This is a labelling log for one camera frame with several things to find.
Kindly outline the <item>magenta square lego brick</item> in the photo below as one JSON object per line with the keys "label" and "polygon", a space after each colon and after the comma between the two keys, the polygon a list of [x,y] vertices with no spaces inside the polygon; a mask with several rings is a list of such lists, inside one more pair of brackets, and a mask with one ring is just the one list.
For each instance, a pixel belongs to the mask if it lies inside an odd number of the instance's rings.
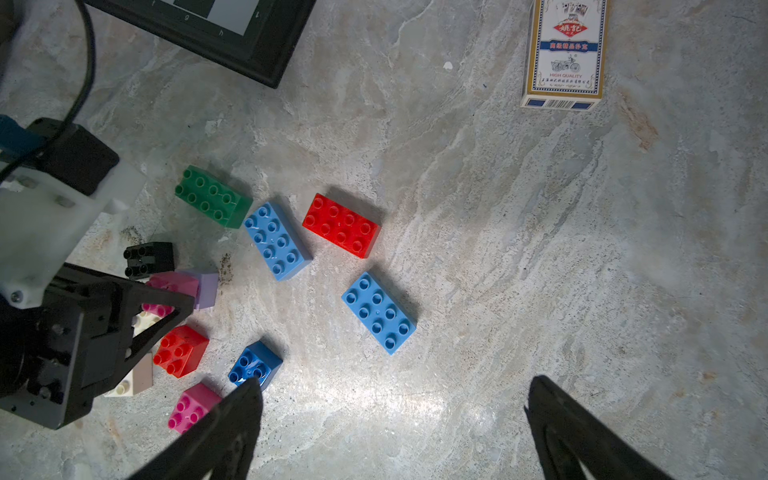
{"label": "magenta square lego brick", "polygon": [[[146,284],[150,287],[160,290],[167,290],[175,293],[182,293],[185,295],[197,298],[199,281],[198,279],[186,273],[179,272],[163,272],[152,275]],[[149,314],[156,315],[158,317],[165,317],[174,311],[172,306],[149,304],[144,303],[142,305],[142,311]]]}

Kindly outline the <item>pink square lego brick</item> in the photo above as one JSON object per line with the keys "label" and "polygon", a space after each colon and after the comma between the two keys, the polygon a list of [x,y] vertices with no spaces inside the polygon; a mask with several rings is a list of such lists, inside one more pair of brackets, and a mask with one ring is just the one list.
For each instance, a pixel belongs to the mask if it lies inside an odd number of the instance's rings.
{"label": "pink square lego brick", "polygon": [[222,398],[203,383],[185,390],[171,412],[167,426],[184,434],[197,424]]}

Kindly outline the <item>green long lego brick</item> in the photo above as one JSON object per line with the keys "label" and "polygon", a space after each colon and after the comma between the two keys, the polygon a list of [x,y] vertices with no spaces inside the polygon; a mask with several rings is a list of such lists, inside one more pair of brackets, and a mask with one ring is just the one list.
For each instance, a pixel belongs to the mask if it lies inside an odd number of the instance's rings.
{"label": "green long lego brick", "polygon": [[195,166],[189,166],[175,186],[174,194],[225,228],[238,228],[253,200]]}

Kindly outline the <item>cream square lego brick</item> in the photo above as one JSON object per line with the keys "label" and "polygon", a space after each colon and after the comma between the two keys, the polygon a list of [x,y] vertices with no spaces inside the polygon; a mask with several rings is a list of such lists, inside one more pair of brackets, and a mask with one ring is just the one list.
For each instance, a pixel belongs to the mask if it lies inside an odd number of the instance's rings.
{"label": "cream square lego brick", "polygon": [[142,311],[132,319],[133,336],[140,335],[143,331],[155,325],[161,319],[160,316]]}
{"label": "cream square lego brick", "polygon": [[153,385],[152,354],[145,355],[137,365],[128,372],[120,383],[112,390],[103,394],[104,397],[125,398],[139,394]]}

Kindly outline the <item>playing card box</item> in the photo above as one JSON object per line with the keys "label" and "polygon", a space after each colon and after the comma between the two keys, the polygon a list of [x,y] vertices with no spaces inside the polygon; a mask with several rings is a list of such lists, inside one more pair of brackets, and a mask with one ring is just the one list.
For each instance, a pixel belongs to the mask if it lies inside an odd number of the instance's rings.
{"label": "playing card box", "polygon": [[535,0],[523,108],[587,112],[603,98],[607,0]]}

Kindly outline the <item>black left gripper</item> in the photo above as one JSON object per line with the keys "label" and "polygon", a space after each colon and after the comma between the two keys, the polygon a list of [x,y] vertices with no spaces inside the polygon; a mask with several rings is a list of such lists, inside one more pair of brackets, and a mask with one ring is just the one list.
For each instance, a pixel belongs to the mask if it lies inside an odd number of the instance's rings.
{"label": "black left gripper", "polygon": [[[18,309],[2,301],[2,410],[53,430],[87,415],[94,399],[134,368],[135,358],[195,309],[196,298],[146,282],[149,290],[135,307],[134,283],[67,265],[45,288],[40,306]],[[172,302],[160,304],[157,292],[170,293]],[[144,303],[174,311],[134,337],[132,319]]]}

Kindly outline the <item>red long lego brick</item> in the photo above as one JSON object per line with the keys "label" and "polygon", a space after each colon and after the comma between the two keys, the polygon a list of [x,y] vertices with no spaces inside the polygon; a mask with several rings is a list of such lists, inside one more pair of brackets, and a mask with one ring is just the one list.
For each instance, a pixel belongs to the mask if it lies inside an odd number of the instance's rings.
{"label": "red long lego brick", "polygon": [[380,226],[344,207],[316,194],[302,226],[350,254],[367,259],[380,232]]}

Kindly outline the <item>red square lego brick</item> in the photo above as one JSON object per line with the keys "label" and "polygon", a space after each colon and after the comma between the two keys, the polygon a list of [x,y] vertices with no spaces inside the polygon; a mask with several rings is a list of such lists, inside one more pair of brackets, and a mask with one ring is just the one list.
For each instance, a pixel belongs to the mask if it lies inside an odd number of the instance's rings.
{"label": "red square lego brick", "polygon": [[182,325],[165,335],[153,363],[169,375],[181,378],[195,371],[209,344],[209,339],[190,326]]}

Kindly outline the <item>light blue long lego brick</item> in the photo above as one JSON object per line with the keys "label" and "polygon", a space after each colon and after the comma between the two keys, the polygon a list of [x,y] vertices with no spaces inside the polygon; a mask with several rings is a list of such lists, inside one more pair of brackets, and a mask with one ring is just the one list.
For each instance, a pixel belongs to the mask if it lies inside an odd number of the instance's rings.
{"label": "light blue long lego brick", "polygon": [[293,278],[312,261],[311,254],[279,205],[264,203],[245,219],[243,225],[277,281]]}

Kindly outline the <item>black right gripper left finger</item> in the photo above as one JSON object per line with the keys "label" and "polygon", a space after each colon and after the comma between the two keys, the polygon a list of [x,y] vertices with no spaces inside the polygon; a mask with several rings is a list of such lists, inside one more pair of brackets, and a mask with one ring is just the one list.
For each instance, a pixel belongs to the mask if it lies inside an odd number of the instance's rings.
{"label": "black right gripper left finger", "polygon": [[135,472],[134,479],[244,479],[260,432],[263,398],[249,379]]}

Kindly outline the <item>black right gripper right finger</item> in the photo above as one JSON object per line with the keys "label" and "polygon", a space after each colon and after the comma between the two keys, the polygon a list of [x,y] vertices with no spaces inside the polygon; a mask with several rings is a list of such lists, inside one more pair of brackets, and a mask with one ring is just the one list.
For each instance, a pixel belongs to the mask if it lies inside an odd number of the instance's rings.
{"label": "black right gripper right finger", "polygon": [[544,375],[532,379],[524,408],[546,479],[667,479]]}

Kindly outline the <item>black green chessboard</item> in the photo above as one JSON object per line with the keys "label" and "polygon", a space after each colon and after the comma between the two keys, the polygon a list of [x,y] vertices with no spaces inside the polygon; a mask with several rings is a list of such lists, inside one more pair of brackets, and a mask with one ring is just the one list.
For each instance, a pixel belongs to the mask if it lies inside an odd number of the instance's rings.
{"label": "black green chessboard", "polygon": [[88,5],[277,88],[314,0],[89,0]]}

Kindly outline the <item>lilac square lego brick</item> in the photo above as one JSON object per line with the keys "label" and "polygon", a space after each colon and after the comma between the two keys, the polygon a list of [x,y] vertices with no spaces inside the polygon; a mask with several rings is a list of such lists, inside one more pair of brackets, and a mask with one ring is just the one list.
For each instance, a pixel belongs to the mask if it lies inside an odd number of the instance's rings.
{"label": "lilac square lego brick", "polygon": [[195,309],[203,310],[215,305],[218,292],[219,276],[217,272],[198,272],[182,270],[181,274],[194,277],[198,280],[198,291],[195,299]]}

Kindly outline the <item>dark blue square lego brick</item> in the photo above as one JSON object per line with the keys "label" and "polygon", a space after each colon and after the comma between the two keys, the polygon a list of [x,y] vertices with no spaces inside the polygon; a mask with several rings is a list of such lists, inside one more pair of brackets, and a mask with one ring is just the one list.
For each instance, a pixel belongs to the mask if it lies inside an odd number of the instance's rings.
{"label": "dark blue square lego brick", "polygon": [[228,374],[228,380],[239,386],[248,379],[257,379],[261,391],[264,391],[282,363],[283,360],[263,341],[257,341],[242,351]]}

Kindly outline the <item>black square lego brick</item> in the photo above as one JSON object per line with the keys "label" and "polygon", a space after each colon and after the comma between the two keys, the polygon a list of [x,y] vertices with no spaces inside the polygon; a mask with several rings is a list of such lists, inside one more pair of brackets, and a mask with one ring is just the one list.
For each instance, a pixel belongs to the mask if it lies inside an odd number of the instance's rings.
{"label": "black square lego brick", "polygon": [[150,242],[127,247],[123,252],[126,260],[125,276],[130,280],[141,280],[157,273],[175,270],[173,244]]}

